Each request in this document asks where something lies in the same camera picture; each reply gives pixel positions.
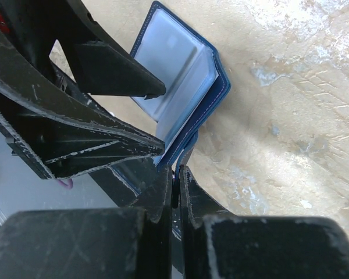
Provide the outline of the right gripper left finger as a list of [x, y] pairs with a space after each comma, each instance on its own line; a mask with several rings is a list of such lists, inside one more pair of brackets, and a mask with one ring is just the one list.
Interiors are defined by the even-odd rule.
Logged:
[[0, 278], [171, 278], [172, 170], [123, 208], [19, 212], [0, 228]]

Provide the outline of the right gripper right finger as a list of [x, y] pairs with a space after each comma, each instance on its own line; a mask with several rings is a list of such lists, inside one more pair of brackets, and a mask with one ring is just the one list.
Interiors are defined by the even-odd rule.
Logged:
[[333, 220], [238, 216], [179, 170], [185, 278], [349, 278], [349, 240]]

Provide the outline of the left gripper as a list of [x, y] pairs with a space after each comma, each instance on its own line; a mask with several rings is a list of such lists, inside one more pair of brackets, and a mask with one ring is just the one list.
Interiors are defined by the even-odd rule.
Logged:
[[[64, 85], [66, 93], [57, 87], [66, 75], [49, 58], [56, 42], [77, 83]], [[165, 92], [82, 1], [0, 1], [0, 128], [41, 178], [161, 155], [161, 140], [83, 103], [86, 93], [151, 99]]]

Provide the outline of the blue leather card holder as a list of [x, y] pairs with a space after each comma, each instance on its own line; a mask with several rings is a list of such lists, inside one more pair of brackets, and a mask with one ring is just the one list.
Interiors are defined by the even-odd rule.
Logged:
[[134, 101], [155, 120], [155, 136], [165, 143], [155, 166], [173, 164], [194, 146], [199, 127], [230, 91], [230, 80], [216, 48], [159, 1], [153, 1], [130, 54], [166, 87], [162, 96]]

